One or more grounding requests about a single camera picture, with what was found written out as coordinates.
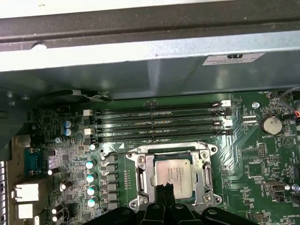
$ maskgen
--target capacitor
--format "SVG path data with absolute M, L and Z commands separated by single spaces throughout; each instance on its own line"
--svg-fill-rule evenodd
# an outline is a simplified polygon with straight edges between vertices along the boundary
M 67 188 L 69 188 L 69 187 L 71 187 L 73 185 L 73 183 L 72 183 L 72 181 L 67 181 L 66 183 L 63 183 L 62 185 L 61 185 L 61 189 L 62 190 L 66 190 Z
M 300 191 L 300 186 L 299 186 L 298 184 L 293 184 L 293 185 L 292 185 L 292 190 L 293 190 L 294 192 L 298 192 L 298 191 Z
M 94 159 L 87 161 L 85 164 L 86 168 L 88 168 L 88 169 L 93 168 L 95 165 L 96 165 L 96 161 Z
M 53 222 L 59 221 L 60 218 L 62 218 L 64 213 L 62 211 L 58 212 L 55 216 L 52 217 Z
M 94 207 L 96 202 L 98 202 L 98 198 L 96 196 L 93 196 L 88 200 L 88 206 Z
M 96 191 L 97 191 L 97 186 L 92 185 L 88 188 L 87 193 L 88 193 L 88 195 L 93 196 Z
M 91 151 L 94 151 L 94 150 L 96 150 L 96 149 L 98 149 L 98 148 L 99 148 L 99 144 L 97 144 L 97 143 L 96 143 L 96 144 L 91 144 L 91 145 L 90 145 L 90 150 L 91 150 Z
M 52 168 L 50 170 L 48 170 L 48 175 L 51 176 L 51 175 L 54 175 L 56 173 L 59 173 L 59 168 L 55 167 L 55 168 Z
M 71 129 L 67 128 L 67 129 L 65 129 L 65 131 L 64 131 L 64 135 L 65 135 L 65 136 L 71 136 L 71 135 L 73 135 L 73 132 L 72 132 Z
M 62 204 L 59 204 L 59 205 L 55 206 L 54 209 L 52 210 L 52 214 L 58 213 L 59 211 L 62 210 L 62 208 L 63 208 Z
M 266 116 L 260 122 L 262 131 L 268 135 L 277 135 L 282 130 L 282 121 L 276 116 Z
M 57 137 L 54 141 L 55 141 L 55 143 L 59 144 L 59 143 L 61 143 L 61 138 Z
M 86 177 L 86 181 L 89 182 L 89 183 L 91 183 L 91 182 L 93 182 L 96 178 L 97 178 L 97 175 L 96 175 L 94 172 L 92 172 L 92 173 L 90 173 L 90 174 Z
M 73 126 L 73 123 L 69 120 L 66 120 L 63 124 L 65 128 L 71 128 Z

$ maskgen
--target electrolytic capacitor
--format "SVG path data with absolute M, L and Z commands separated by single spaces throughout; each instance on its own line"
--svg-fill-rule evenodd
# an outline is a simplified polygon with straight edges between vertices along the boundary
M 90 150 L 91 150 L 91 151 L 94 151 L 94 150 L 96 150 L 96 149 L 98 149 L 98 148 L 99 148 L 99 144 L 97 144 L 97 143 L 96 143 L 96 144 L 91 144 L 91 145 L 90 145 Z
M 59 205 L 55 206 L 54 209 L 52 210 L 52 214 L 58 213 L 59 211 L 62 210 L 62 208 L 63 208 L 62 204 L 59 204 Z
M 51 175 L 54 175 L 56 173 L 59 173 L 59 168 L 55 167 L 55 168 L 52 168 L 50 170 L 48 170 L 48 175 L 51 176 Z
M 72 136 L 73 135 L 73 131 L 71 129 L 67 128 L 64 131 L 64 135 L 65 136 Z
M 93 196 L 96 191 L 97 191 L 97 186 L 92 185 L 88 188 L 87 193 L 88 193 L 88 195 Z
M 62 185 L 61 185 L 61 189 L 62 190 L 66 190 L 67 188 L 69 188 L 69 187 L 71 187 L 73 185 L 73 183 L 72 183 L 72 181 L 67 181 L 66 183 L 63 183 Z
M 88 206 L 94 207 L 96 202 L 98 202 L 98 198 L 96 196 L 93 196 L 88 200 Z
M 89 182 L 89 183 L 91 183 L 91 182 L 93 182 L 96 178 L 97 178 L 97 175 L 96 175 L 94 172 L 92 172 L 92 173 L 90 173 L 90 174 L 86 177 L 86 181 Z
M 85 164 L 86 168 L 88 168 L 88 169 L 93 168 L 95 165 L 96 165 L 96 161 L 94 159 L 87 161 Z
M 55 216 L 52 217 L 53 222 L 59 221 L 60 218 L 62 218 L 64 215 L 63 211 L 58 212 Z
M 65 128 L 71 128 L 73 126 L 73 123 L 69 120 L 65 121 L 64 122 L 64 127 Z

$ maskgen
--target screw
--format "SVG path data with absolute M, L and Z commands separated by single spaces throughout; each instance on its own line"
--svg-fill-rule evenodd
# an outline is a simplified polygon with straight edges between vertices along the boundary
M 59 143 L 61 143 L 61 138 L 57 137 L 54 141 L 55 141 L 55 143 L 59 144 Z
M 137 158 L 137 162 L 138 162 L 138 163 L 143 163 L 143 162 L 145 162 L 145 157 L 144 157 L 144 156 L 139 156 L 139 157 Z
M 215 210 L 208 210 L 208 213 L 212 214 L 212 215 L 216 215 L 217 211 L 215 211 Z
M 28 101 L 28 100 L 30 100 L 30 97 L 28 97 L 28 95 L 24 95 L 21 99 L 25 100 L 25 101 Z
M 300 191 L 300 186 L 298 184 L 293 184 L 292 185 L 292 190 L 297 192 L 297 191 Z
M 258 109 L 261 105 L 258 102 L 252 103 L 252 108 Z
M 202 159 L 207 159 L 207 158 L 208 158 L 208 154 L 207 154 L 206 152 L 201 152 L 201 153 L 200 153 L 200 157 L 201 157 Z
M 183 209 L 183 205 L 182 205 L 182 204 L 176 204 L 176 205 L 175 205 L 175 208 L 181 210 L 181 209 Z
M 204 198 L 204 200 L 205 200 L 206 202 L 209 202 L 209 201 L 211 200 L 210 194 L 205 194 L 205 195 L 203 196 L 203 198 Z
M 220 201 L 221 201 L 221 199 L 218 197 L 215 199 L 215 202 L 217 202 L 217 203 L 219 203 Z

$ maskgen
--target cable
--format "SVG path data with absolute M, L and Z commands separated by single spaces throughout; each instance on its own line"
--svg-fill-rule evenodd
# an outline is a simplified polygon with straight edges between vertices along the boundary
M 293 111 L 293 112 L 296 114 L 297 117 L 300 117 L 300 112 L 298 112 L 298 111 L 295 110 L 293 107 L 291 107 L 288 103 L 286 103 L 286 102 L 285 102 L 285 97 L 286 97 L 288 94 L 290 94 L 291 92 L 296 91 L 296 90 L 299 90 L 299 89 L 300 89 L 300 85 L 295 86 L 295 87 L 293 87 L 293 88 L 287 90 L 286 92 L 284 92 L 284 93 L 280 96 L 280 98 L 279 98 L 281 104 L 282 104 L 284 107 L 286 107 L 287 109 Z

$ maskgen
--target chip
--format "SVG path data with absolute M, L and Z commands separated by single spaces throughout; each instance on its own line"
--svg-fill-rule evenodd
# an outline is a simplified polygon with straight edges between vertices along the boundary
M 69 156 L 68 155 L 62 155 L 62 161 L 68 161 L 69 160 Z
M 77 139 L 77 140 L 82 140 L 82 139 L 83 139 L 82 133 L 77 133 L 77 134 L 76 134 L 76 139 Z
M 262 163 L 248 163 L 249 177 L 261 177 L 263 175 Z
M 85 138 L 84 139 L 84 145 L 90 145 L 90 138 Z
M 257 221 L 262 221 L 263 220 L 263 213 L 256 213 L 255 214 L 255 219 Z
M 253 213 L 248 213 L 248 218 L 249 219 L 254 219 Z
M 176 199 L 193 195 L 191 162 L 188 159 L 160 160 L 155 163 L 156 185 L 173 184 Z
M 83 214 L 83 219 L 87 220 L 87 219 L 90 219 L 90 213 L 84 213 Z
M 84 124 L 85 126 L 90 125 L 90 119 L 85 119 L 85 120 L 83 120 L 83 124 Z
M 83 172 L 78 172 L 77 173 L 77 178 L 83 179 L 83 176 L 84 176 Z

